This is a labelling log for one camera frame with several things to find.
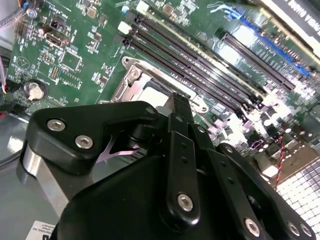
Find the red wire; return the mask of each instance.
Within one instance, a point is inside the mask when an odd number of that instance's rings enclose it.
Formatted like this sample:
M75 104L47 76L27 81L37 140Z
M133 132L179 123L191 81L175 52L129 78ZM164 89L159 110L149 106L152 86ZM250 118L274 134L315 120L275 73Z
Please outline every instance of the red wire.
M279 137L279 144L280 144L280 162L278 165L278 173L276 175L276 179L275 179L275 186L274 188L277 190L278 185L279 185L279 181L280 181L280 176L281 176L281 169L283 167L284 164L284 160L285 160L285 145L282 142L282 136Z

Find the surface-mount component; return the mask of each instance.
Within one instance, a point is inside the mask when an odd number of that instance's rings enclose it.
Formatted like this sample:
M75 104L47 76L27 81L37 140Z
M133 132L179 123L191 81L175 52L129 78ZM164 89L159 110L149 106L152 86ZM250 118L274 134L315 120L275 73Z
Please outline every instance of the surface-mount component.
M86 14L87 14L90 18L94 19L94 18L96 18L96 16L97 16L97 9L96 9L95 7L93 7L93 6L90 6L90 7L88 8Z
M52 18L51 23L50 23L50 27L57 29L57 30L60 30L65 26L65 24L66 24L66 20L63 17L54 16Z

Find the cable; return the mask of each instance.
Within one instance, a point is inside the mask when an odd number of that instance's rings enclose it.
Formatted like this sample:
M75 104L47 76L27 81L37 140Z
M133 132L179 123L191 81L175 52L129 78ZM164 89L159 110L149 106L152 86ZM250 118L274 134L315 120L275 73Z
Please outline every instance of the cable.
M280 136L279 137L279 144L280 144L280 162L279 162L279 165L278 165L278 173L276 175L276 178L275 178L275 186L274 186L274 189L277 190L278 188L278 185L279 185L279 181L280 181L280 176L281 176L281 169L283 167L283 164L284 164L284 160L285 160L285 144L283 143L283 137Z
M0 56L0 81L1 81L1 86L2 86L2 92L6 94L6 85L7 85L7 80L6 80L6 74L5 74L5 67L2 62L2 57Z
M13 19L18 18L20 15L23 14L23 12L24 12L24 9L19 7L17 10L15 10L9 16L0 20L0 28L3 27L4 25L8 24L9 22L11 22Z

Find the silver screw head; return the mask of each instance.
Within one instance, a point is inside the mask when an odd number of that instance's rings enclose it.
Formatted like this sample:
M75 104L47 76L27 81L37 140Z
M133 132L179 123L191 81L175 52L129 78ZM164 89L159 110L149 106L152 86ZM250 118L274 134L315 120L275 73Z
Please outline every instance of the silver screw head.
M94 141L86 135L80 135L75 138L75 144L81 149L90 149L94 145Z
M186 212L190 212L194 208L191 198L183 193L178 196L178 204Z
M234 151L232 150L232 148L231 147L229 147L229 146L225 146L225 149L229 152L229 153L233 153Z
M297 228L292 222L288 221L287 225L288 225L290 231L291 231L294 235L300 236L300 232L299 232L298 228Z
M200 133L205 133L205 129L202 126L198 126L198 130L200 131Z
M250 218L246 218L244 220L244 224L246 229L248 229L248 231L255 237L259 237L260 236L260 229L258 227L258 225Z
M29 18L35 19L38 16L38 13L35 9L29 8L26 10L26 14Z
M55 132L61 132L66 129L66 125L63 121L58 119L51 119L47 122L46 126Z
M133 78L133 79L137 79L139 77L139 72L134 69L130 72L130 76Z
M302 231L307 234L309 237L312 237L312 233L310 231L310 229L304 225L303 223L300 223L300 227L302 228Z

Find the capacitor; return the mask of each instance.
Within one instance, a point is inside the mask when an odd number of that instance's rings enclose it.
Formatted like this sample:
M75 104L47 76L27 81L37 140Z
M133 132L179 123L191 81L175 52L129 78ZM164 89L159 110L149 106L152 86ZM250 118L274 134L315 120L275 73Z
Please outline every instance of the capacitor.
M293 131L298 135L305 135L306 134L306 131L299 125L294 125Z
M268 135L273 138L273 139L276 139L278 138L279 136L279 132L278 132L278 129L273 125L271 124L267 129L266 129L266 132L268 133Z
M259 153L262 153L265 150L261 145L259 145L256 149Z
M228 138L229 138L230 140L232 140L232 139L235 138L234 131L232 131L231 128L227 127L227 128L225 129L225 132L226 132L226 135L228 136Z
M23 85L23 91L30 101L41 100L48 95L47 86L36 79L31 79L25 82Z
M219 143L226 143L228 141L223 134L218 135L217 140Z
M269 144L266 143L266 142L264 142L264 143L262 143L262 147L263 147L264 149L267 149L267 148L269 147Z
M285 122L285 121L283 121L283 122L281 123L281 127L283 128L283 130L284 130L284 132L285 132L286 134L289 134L289 133L291 133L291 131L292 131L292 129L291 129L291 127L289 126L289 124L288 124L287 122Z
M269 108L267 113L272 120L277 120L280 117L279 113L277 113L273 107Z
M46 33L50 32L52 30L51 27L49 26L43 26L41 28L38 29L38 33L42 36L44 36Z
M268 127L268 126L270 126L272 124L272 121L271 121L270 117L265 113L261 114L260 119L262 121L262 124L264 126L266 126L266 127Z

